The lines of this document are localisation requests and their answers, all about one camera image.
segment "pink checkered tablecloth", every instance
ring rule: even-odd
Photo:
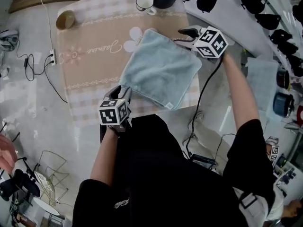
[[[116,86],[124,66],[147,28],[175,39],[185,39],[178,29],[188,26],[182,0],[169,9],[158,9],[150,16],[136,9],[135,0],[81,0],[62,8],[73,10],[76,25],[58,30],[58,56],[64,88],[75,125],[98,124],[98,103]],[[199,81],[196,75],[184,96],[181,108],[197,104]],[[133,94],[131,117],[167,111]]]

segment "towel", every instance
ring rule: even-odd
[[[147,29],[121,75],[120,85],[174,110],[179,108],[201,66],[194,54]]]

